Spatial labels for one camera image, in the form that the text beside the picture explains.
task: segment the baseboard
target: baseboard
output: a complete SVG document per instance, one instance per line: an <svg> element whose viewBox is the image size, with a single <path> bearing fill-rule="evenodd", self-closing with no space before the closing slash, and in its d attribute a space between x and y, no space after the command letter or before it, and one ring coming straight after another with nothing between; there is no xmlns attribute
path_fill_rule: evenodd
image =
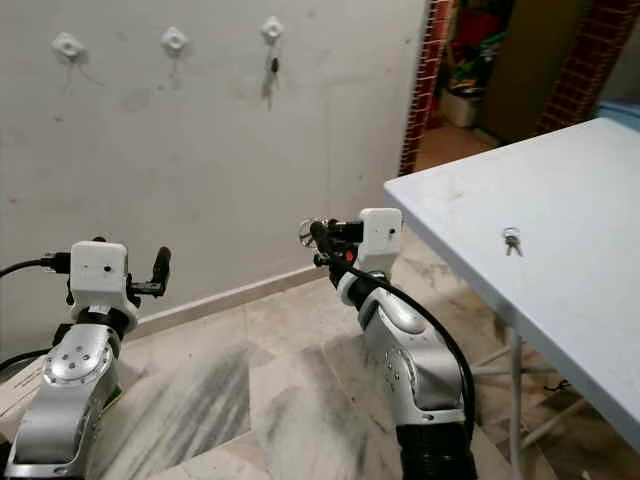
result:
<svg viewBox="0 0 640 480"><path fill-rule="evenodd" d="M251 283L240 288L218 293L210 297L185 303L178 307L141 318L138 328L127 335L127 340L145 337L152 333L175 327L216 312L228 310L243 303L258 300L311 280L326 276L326 272L315 267L301 268L293 272Z"/></svg>

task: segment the white table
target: white table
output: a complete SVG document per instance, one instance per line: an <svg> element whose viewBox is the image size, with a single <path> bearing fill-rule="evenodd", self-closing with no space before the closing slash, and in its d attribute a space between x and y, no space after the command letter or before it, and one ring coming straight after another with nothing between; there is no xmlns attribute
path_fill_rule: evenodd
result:
<svg viewBox="0 0 640 480"><path fill-rule="evenodd" d="M592 120L391 180L385 192L513 327L513 371L520 336L640 452L640 134ZM506 256L506 227L520 229L523 257Z"/></svg>

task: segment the black cable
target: black cable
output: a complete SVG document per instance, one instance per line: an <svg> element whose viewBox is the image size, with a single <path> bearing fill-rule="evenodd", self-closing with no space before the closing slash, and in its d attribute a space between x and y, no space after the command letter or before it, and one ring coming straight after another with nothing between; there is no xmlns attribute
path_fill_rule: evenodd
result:
<svg viewBox="0 0 640 480"><path fill-rule="evenodd" d="M16 355L15 357L11 357L4 362L0 363L0 373L2 373L5 369L9 368L11 365L16 363L20 363L23 360L28 360L30 358L39 357L40 355L44 355L47 353L50 348L43 348L42 350L34 350L33 352L25 352L20 355Z"/></svg>
<svg viewBox="0 0 640 480"><path fill-rule="evenodd" d="M0 270L0 278L12 272L15 272L16 270L20 270L22 268L44 267L44 266L46 266L46 259L44 258L39 258L38 260L27 260L26 262L16 263L14 265L11 265L10 267Z"/></svg>
<svg viewBox="0 0 640 480"><path fill-rule="evenodd" d="M369 282L374 285L383 288L388 291L392 295L400 298L400 300L404 301L407 305L413 308L416 312L424 316L433 328L442 336L444 342L446 343L449 350L455 357L456 361L460 365L460 369L462 370L462 397L464 400L464 410L465 410L465 428L469 435L469 442L471 442L471 438L473 437L473 429L475 427L475 417L476 417L476 391L475 385L473 384L473 374L471 373L471 367L467 362L467 359L462 353L462 350L456 343L455 339L451 336L451 334L447 331L447 329L422 305L416 302L413 298L407 295L405 292L400 290L399 288L394 287L393 285L386 283L379 278L374 277L362 270L358 270L349 264L348 262L342 260L340 257L337 257L333 253L325 252L329 255L329 259L337 264L339 267L344 268L349 273L352 273L356 277L365 278Z"/></svg>

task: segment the marble floor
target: marble floor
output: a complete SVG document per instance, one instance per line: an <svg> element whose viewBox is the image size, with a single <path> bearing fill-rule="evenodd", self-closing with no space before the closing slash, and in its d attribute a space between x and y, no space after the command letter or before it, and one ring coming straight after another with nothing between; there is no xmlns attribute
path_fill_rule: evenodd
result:
<svg viewBox="0 0 640 480"><path fill-rule="evenodd" d="M500 347L504 331L483 302L411 232L403 242L394 283L428 306L470 362ZM121 358L133 380L105 413L90 478L401 478L377 366L355 310L328 279L127 342ZM543 388L559 380L525 379L523 430L544 421L559 398L570 401L568 392ZM477 385L479 475L507 480L509 384L493 377ZM528 480L638 478L638 456L602 419L581 425L608 432L606 440L585 446L580 435L553 432L527 450ZM597 458L584 454L596 447Z"/></svg>

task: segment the table leg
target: table leg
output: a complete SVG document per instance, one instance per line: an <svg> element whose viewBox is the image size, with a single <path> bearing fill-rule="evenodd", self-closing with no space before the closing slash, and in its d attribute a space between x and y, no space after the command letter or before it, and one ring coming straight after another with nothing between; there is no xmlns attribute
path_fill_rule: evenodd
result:
<svg viewBox="0 0 640 480"><path fill-rule="evenodd" d="M511 424L510 424L510 452L511 478L522 480L520 470L520 420L522 415L522 339L511 329Z"/></svg>

